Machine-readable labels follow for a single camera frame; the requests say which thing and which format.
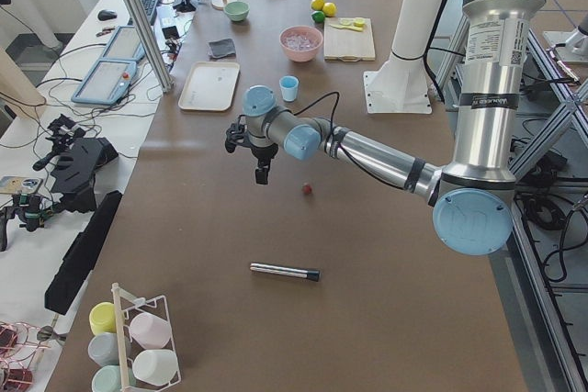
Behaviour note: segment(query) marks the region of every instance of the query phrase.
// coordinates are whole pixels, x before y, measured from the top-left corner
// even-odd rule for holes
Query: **wooden cutting board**
[[[371,20],[366,18],[362,32],[351,29],[336,29],[329,25],[339,24],[338,17],[327,17],[324,21],[324,59],[356,62],[376,60]]]

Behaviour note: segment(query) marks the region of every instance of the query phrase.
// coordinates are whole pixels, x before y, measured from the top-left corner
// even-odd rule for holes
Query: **yellow cup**
[[[103,332],[117,332],[113,303],[102,302],[92,308],[90,311],[90,329],[94,335]]]

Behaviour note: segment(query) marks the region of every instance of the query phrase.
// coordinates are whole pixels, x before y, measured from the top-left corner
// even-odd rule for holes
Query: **lime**
[[[324,6],[324,0],[312,0],[311,8],[315,11],[321,11]]]
[[[337,5],[333,2],[327,2],[322,7],[322,11],[327,17],[334,17],[334,15],[337,14]]]
[[[324,22],[324,13],[323,11],[315,11],[312,13],[312,20],[314,20],[316,23],[322,23]]]

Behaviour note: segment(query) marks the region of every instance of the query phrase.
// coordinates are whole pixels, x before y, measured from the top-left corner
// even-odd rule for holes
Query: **white cup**
[[[135,358],[132,372],[135,378],[154,386],[163,386],[177,373],[177,357],[169,349],[148,349]]]
[[[125,337],[125,352],[130,355],[130,340]],[[88,344],[88,355],[100,366],[119,364],[119,346],[117,334],[103,332],[95,336]]]
[[[279,79],[279,88],[282,90],[284,101],[294,101],[298,95],[298,78],[292,75],[286,75]]]
[[[172,338],[172,327],[161,317],[142,312],[130,321],[129,334],[143,349],[161,349]]]

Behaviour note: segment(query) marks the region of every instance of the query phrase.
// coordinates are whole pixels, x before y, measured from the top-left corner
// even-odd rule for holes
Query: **lemon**
[[[366,25],[366,20],[363,17],[356,17],[353,19],[353,24],[356,27],[362,28],[362,27],[364,27],[364,25]]]
[[[327,17],[334,17],[334,15],[337,14],[337,5],[333,2],[327,2],[322,7],[322,11]]]
[[[324,13],[323,11],[315,11],[312,13],[312,20],[314,20],[316,23],[322,23],[324,22]]]
[[[311,8],[315,11],[321,11],[324,6],[324,0],[312,0]]]

